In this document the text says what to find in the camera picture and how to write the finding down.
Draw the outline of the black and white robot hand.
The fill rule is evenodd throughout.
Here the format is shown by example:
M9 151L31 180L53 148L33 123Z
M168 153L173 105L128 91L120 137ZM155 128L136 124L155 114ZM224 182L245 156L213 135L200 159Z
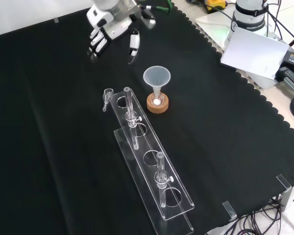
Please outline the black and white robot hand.
M95 0L86 16L93 27L87 53L94 62L112 41L130 30L141 9L134 0Z

